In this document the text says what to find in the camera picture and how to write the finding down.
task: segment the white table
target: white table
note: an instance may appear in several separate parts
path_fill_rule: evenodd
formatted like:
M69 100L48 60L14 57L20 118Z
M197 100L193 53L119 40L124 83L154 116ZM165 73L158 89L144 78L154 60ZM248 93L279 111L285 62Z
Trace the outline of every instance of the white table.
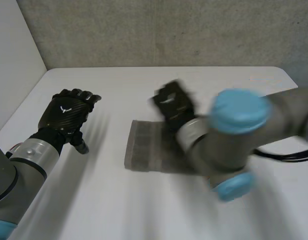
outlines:
M48 71L0 131L6 151L37 131L52 95L79 88L102 96L83 126L88 155L66 145L12 240L308 240L308 162L252 157L258 186L230 203L216 200L201 177L124 168L134 119L158 121L148 101L180 78L200 113L225 88L260 93L296 88L276 67L63 68ZM297 138L264 147L308 148Z

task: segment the logo on robotic hand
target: logo on robotic hand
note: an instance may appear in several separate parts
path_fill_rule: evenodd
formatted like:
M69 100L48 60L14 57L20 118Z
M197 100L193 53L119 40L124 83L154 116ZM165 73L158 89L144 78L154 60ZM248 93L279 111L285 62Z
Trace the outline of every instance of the logo on robotic hand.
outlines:
M169 104L169 103L171 103L171 102L173 102L175 100L175 96L176 96L176 94L172 93L172 94L167 96L167 100L161 101L160 103L161 104Z
M68 112L68 111L71 111L71 110L72 110L72 108L69 108L69 109L64 109L62 106L60 106L60 109L61 109L62 113L66 113L66 112Z

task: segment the cloth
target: cloth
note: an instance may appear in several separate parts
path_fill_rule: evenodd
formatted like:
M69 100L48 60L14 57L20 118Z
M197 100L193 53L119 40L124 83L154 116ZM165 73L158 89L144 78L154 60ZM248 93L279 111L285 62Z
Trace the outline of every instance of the cloth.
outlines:
M124 165L139 172L197 175L164 122L132 121Z

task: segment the white wall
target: white wall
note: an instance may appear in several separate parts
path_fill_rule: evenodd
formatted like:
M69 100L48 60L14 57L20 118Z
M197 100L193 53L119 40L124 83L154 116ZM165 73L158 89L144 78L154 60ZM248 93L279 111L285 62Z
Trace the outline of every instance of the white wall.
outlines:
M0 0L0 130L46 72L15 0Z

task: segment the robotic hand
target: robotic hand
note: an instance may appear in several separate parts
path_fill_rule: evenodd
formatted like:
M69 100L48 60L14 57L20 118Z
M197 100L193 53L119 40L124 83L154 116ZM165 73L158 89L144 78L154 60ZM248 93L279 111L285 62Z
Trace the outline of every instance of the robotic hand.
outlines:
M93 95L90 91L64 89L53 96L39 123L39 131L45 128L56 130L63 136L65 144L70 143L80 154L89 152L88 146L83 140L80 128L87 121L94 104L101 100L99 95Z
M308 87L263 97L246 89L226 89L215 97L206 117L195 115L177 81L163 86L152 100L189 162L209 178L221 201L239 198L254 185L247 167L251 154L287 163L308 161L308 150L277 155L257 149L292 136L308 141Z
M80 131L99 95L80 89L62 90L52 97L38 132L14 146L6 156L0 150L0 240L9 237L58 161L63 145L81 154L89 148Z

